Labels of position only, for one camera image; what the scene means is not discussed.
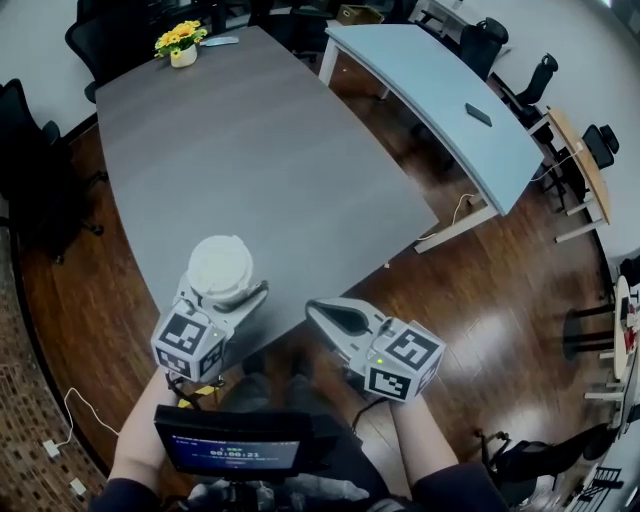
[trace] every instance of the wall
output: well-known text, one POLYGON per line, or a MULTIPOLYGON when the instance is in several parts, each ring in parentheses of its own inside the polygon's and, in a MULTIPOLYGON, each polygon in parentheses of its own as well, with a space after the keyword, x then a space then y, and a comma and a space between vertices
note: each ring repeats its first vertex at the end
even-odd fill
POLYGON ((63 135, 95 112, 91 73, 64 41, 75 17, 76 0, 0 0, 0 83, 19 78, 36 122, 63 135))

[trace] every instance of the small device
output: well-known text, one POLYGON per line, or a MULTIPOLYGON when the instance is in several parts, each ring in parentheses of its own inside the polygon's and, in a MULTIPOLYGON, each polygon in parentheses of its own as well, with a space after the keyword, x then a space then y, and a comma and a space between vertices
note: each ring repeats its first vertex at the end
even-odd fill
POLYGON ((307 302, 307 318, 348 368, 364 377, 363 389, 398 402, 417 396, 438 370, 445 344, 417 322, 386 317, 358 299, 307 302))
POLYGON ((337 432, 314 420, 298 412, 239 414, 160 405, 154 422, 177 471, 273 482, 323 467, 319 460, 334 448, 337 432))
POLYGON ((225 44, 236 44, 239 41, 240 39, 234 36, 212 37, 211 39, 201 41, 200 46, 223 46, 225 44))
POLYGON ((478 121, 486 124, 487 126, 493 126, 493 123, 491 122, 491 118, 485 114, 482 110, 477 109, 476 107, 474 107, 473 105, 470 105, 469 103, 465 103, 465 108, 467 109, 467 114, 469 114, 471 117, 475 117, 478 121))

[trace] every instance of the sleeve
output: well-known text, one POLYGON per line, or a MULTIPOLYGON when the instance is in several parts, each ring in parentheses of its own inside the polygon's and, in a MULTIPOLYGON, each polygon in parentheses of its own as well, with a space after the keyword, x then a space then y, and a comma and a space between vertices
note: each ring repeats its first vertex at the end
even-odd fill
POLYGON ((411 490, 415 502, 427 510, 448 512, 506 512, 506 503, 479 463, 445 468, 421 478, 411 490))
POLYGON ((114 478, 100 496, 91 500, 89 512, 157 512, 160 499, 147 486, 135 480, 114 478))

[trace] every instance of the screen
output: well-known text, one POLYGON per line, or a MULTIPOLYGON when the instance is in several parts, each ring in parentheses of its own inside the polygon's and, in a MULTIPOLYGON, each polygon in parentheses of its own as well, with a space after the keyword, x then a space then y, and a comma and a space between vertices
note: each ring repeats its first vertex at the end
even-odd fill
POLYGON ((170 439, 174 464, 202 469, 290 469, 300 446, 299 441, 211 441, 174 435, 170 439))

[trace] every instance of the black phone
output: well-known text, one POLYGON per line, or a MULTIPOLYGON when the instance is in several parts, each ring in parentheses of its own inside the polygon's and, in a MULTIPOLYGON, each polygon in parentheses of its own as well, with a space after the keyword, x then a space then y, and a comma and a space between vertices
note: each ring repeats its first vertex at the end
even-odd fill
POLYGON ((491 118, 482 110, 479 110, 473 105, 469 105, 468 103, 465 103, 464 106, 467 109, 467 114, 469 114, 471 117, 475 117, 478 121, 486 124, 487 126, 493 126, 491 118))

